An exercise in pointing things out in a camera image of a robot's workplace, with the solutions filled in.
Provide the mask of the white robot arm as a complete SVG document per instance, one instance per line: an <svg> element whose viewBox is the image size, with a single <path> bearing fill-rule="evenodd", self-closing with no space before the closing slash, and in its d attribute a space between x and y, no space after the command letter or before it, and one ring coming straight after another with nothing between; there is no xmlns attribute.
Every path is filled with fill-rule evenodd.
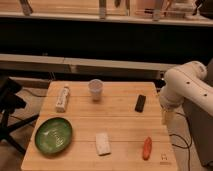
<svg viewBox="0 0 213 171"><path fill-rule="evenodd" d="M213 87L204 82L207 67L191 61L168 69L164 74L165 85L159 92L162 123L173 118L173 111L188 99L213 116Z"/></svg>

